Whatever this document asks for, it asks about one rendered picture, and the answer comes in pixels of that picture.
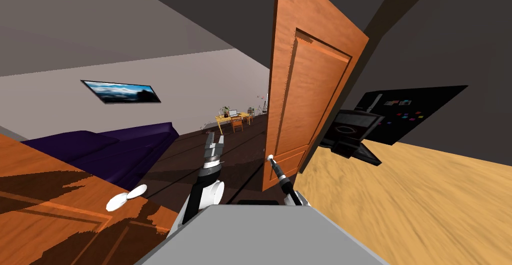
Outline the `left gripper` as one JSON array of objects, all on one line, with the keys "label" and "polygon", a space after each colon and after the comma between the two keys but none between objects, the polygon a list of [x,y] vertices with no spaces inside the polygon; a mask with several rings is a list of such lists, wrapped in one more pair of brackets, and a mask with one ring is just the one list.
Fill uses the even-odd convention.
[{"label": "left gripper", "polygon": [[215,133],[210,132],[205,142],[204,158],[206,162],[213,162],[218,160],[222,155],[223,147],[225,146],[225,136],[221,135],[217,143],[214,143]]}]

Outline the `purple sofa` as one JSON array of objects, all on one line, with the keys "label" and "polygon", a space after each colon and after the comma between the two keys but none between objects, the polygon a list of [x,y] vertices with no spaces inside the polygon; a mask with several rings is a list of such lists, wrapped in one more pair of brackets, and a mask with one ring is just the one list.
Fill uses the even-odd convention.
[{"label": "purple sofa", "polygon": [[178,137],[165,122],[100,133],[70,131],[23,144],[130,191]]}]

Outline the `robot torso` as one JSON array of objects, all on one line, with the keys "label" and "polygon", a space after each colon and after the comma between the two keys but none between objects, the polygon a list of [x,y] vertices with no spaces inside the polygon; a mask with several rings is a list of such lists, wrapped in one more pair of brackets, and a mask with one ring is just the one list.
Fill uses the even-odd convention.
[{"label": "robot torso", "polygon": [[390,265],[312,206],[213,204],[134,265]]}]

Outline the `framed sky picture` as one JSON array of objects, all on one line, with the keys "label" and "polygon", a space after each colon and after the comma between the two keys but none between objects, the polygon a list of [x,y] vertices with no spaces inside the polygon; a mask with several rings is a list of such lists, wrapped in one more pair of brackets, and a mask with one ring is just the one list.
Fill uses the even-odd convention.
[{"label": "framed sky picture", "polygon": [[81,82],[106,105],[161,103],[161,100],[149,85],[91,80],[81,80]]}]

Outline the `black fridge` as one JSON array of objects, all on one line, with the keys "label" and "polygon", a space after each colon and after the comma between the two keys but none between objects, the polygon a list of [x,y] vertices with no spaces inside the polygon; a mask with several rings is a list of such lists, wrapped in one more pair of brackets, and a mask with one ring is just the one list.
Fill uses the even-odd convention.
[{"label": "black fridge", "polygon": [[392,146],[466,89],[466,85],[370,91],[341,109],[319,143],[337,155],[374,166],[382,162],[363,140]]}]

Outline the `yellow wooden desk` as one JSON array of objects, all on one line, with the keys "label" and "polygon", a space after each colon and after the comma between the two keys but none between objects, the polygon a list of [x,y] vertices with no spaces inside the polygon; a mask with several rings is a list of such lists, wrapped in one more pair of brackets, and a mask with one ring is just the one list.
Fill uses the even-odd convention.
[{"label": "yellow wooden desk", "polygon": [[238,111],[237,109],[231,109],[229,106],[223,106],[218,113],[219,115],[215,116],[215,120],[220,133],[223,134],[221,123],[231,124],[232,120],[235,120],[238,123],[241,121],[250,125],[255,116],[255,109],[249,107],[246,111]]}]

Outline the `orange wooden door leaf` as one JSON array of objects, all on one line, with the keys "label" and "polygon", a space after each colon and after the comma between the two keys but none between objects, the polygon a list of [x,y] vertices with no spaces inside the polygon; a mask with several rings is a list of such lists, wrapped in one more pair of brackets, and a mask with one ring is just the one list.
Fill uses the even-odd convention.
[{"label": "orange wooden door leaf", "polygon": [[0,134],[0,265],[135,265],[177,213]]},{"label": "orange wooden door leaf", "polygon": [[306,163],[368,37],[329,0],[275,0],[265,155]]}]

